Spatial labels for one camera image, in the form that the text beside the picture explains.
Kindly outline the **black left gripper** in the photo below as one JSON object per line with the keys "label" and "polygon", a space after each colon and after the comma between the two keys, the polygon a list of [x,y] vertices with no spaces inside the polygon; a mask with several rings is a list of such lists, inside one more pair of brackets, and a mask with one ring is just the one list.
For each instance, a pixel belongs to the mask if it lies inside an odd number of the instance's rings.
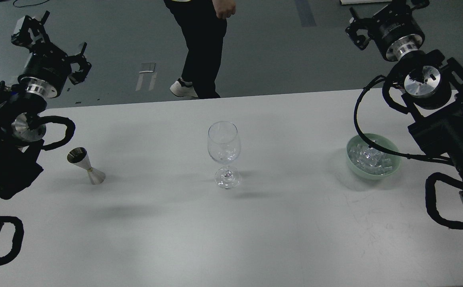
{"label": "black left gripper", "polygon": [[[79,52],[71,56],[51,43],[45,30],[50,14],[46,11],[40,19],[26,15],[17,20],[11,43],[31,50],[22,73],[17,77],[18,82],[38,85],[41,87],[38,91],[40,95],[56,98],[60,96],[67,79],[73,85],[85,82],[92,64],[84,54],[88,45],[86,42],[82,42],[78,46]],[[72,71],[73,64],[77,65],[77,70]]]}

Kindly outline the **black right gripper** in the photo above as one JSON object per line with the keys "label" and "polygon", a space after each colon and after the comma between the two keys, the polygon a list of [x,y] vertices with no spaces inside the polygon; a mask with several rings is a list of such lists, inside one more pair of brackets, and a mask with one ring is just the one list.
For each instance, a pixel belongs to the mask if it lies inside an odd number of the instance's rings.
{"label": "black right gripper", "polygon": [[429,0],[392,0],[390,8],[383,8],[372,18],[361,18],[349,8],[351,19],[345,33],[359,50],[364,51],[373,39],[384,60],[398,61],[403,55],[399,47],[411,43],[413,49],[419,49],[424,43],[425,35],[412,11],[429,5]]}

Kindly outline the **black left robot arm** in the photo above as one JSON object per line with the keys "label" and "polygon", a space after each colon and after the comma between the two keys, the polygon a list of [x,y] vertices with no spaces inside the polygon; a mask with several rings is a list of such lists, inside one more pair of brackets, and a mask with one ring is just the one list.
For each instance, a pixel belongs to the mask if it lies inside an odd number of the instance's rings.
{"label": "black left robot arm", "polygon": [[[92,67],[80,51],[68,55],[57,47],[45,30],[49,11],[42,18],[20,18],[11,43],[29,51],[17,83],[0,82],[0,199],[9,200],[28,188],[42,173],[37,160],[41,151],[70,142],[76,126],[69,118],[40,116],[47,100],[61,95],[67,81],[86,80]],[[24,226],[15,216],[0,216],[0,266],[13,261],[22,248]]]}

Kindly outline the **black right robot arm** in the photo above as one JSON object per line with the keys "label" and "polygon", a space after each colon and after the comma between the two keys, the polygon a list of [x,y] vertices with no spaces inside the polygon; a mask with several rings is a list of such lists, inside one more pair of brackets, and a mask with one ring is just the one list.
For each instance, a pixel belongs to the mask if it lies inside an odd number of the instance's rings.
{"label": "black right robot arm", "polygon": [[[361,18],[350,8],[351,20],[345,32],[356,47],[364,50],[375,42],[384,60],[395,65],[386,75],[376,76],[363,88],[354,107],[353,121],[358,136],[381,152],[424,162],[454,166],[460,179],[435,172],[425,181],[425,207],[434,222],[463,230],[463,221],[448,220],[437,210],[435,184],[443,182],[459,190],[463,204],[463,67],[441,51],[421,50],[425,35],[412,13],[430,4],[428,0],[392,0],[370,18]],[[421,155],[396,152],[381,146],[361,131],[357,114],[370,89],[382,83],[382,96],[392,109],[409,114],[414,123],[408,132]]]}

